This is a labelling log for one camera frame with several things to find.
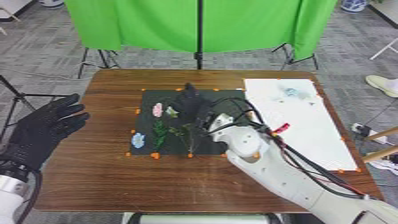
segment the wall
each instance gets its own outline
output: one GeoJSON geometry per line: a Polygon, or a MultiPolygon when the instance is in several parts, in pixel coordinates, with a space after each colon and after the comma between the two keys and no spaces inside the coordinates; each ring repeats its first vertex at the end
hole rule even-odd
{"type": "MultiPolygon", "coordinates": [[[[15,13],[30,2],[31,0],[0,0],[0,6],[3,6],[10,13],[15,13]]],[[[6,18],[8,14],[0,10],[0,19],[6,18]]]]}
{"type": "Polygon", "coordinates": [[[385,0],[381,4],[371,5],[398,24],[398,0],[385,0]]]}

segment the table top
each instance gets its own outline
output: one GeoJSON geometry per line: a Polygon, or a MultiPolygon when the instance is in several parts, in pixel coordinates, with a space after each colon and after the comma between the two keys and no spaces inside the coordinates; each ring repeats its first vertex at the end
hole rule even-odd
{"type": "Polygon", "coordinates": [[[310,79],[360,172],[339,176],[381,199],[314,75],[278,71],[101,70],[83,104],[85,128],[63,140],[44,169],[42,211],[266,213],[305,210],[278,198],[220,156],[126,157],[142,89],[243,88],[243,78],[310,79]]]}

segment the green screen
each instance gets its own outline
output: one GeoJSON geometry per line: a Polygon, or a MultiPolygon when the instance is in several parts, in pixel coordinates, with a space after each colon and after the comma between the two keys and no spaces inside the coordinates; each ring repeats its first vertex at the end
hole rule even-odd
{"type": "MultiPolygon", "coordinates": [[[[204,52],[289,43],[312,55],[337,0],[204,0],[204,52]]],[[[85,47],[195,52],[197,0],[67,0],[85,47]]]]}

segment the white sheet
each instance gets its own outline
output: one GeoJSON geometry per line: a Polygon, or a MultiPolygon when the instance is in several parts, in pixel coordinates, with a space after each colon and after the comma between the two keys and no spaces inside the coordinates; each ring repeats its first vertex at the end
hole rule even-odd
{"type": "Polygon", "coordinates": [[[355,170],[356,164],[341,140],[323,99],[316,95],[312,81],[245,79],[245,89],[245,97],[259,110],[271,130],[284,123],[291,125],[280,134],[289,146],[326,170],[355,170]]]}

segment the black glove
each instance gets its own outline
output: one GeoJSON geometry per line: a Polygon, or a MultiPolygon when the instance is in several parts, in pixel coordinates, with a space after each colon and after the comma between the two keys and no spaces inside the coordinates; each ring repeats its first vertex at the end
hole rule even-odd
{"type": "Polygon", "coordinates": [[[209,102],[204,100],[193,85],[186,83],[184,90],[170,104],[173,110],[179,112],[177,118],[181,119],[182,123],[195,122],[200,108],[205,105],[209,105],[209,102]]]}
{"type": "Polygon", "coordinates": [[[8,139],[3,157],[38,170],[60,140],[78,131],[88,119],[88,113],[72,115],[83,110],[78,94],[53,101],[17,121],[8,139]]]}

